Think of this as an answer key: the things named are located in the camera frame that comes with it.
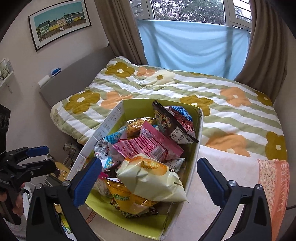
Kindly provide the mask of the person's left hand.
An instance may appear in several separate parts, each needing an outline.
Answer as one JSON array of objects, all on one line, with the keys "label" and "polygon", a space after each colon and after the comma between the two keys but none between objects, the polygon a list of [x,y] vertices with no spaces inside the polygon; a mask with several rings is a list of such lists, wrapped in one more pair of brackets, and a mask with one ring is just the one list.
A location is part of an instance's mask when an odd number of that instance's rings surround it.
[{"label": "person's left hand", "polygon": [[[6,202],[7,200],[7,192],[6,189],[1,187],[1,202]],[[21,217],[24,213],[23,208],[23,198],[20,193],[18,193],[18,196],[15,198],[15,203],[11,205],[11,207],[8,207],[9,211],[12,211],[15,215]]]}]

